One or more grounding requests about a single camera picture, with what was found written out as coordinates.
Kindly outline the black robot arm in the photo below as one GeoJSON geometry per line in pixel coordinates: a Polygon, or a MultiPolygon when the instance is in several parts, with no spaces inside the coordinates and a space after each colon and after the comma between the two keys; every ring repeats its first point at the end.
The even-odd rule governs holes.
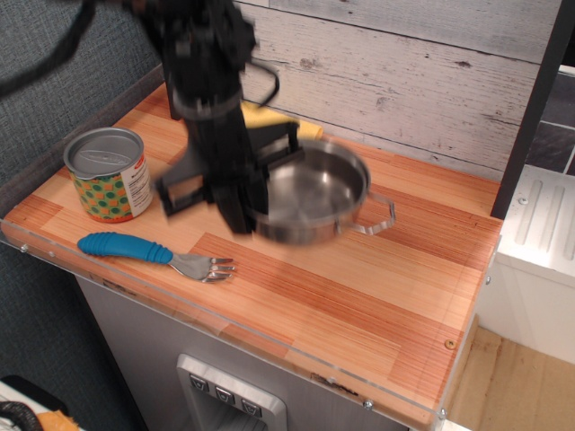
{"type": "Polygon", "coordinates": [[[301,153],[299,124],[248,128],[240,75],[252,62],[254,28],[230,1],[125,1],[161,57],[170,112],[184,121],[184,156],[155,183],[171,216],[201,201],[233,233],[269,213],[270,170],[301,153]]]}

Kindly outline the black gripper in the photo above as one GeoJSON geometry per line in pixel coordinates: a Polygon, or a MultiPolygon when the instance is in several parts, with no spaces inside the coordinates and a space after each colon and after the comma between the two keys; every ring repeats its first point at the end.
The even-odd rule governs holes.
{"type": "Polygon", "coordinates": [[[239,105],[225,113],[187,110],[182,117],[189,143],[177,163],[155,181],[167,216],[200,202],[217,206],[233,233],[253,230],[249,210],[268,209],[261,167],[279,167],[304,157],[297,121],[251,129],[239,105]]]}

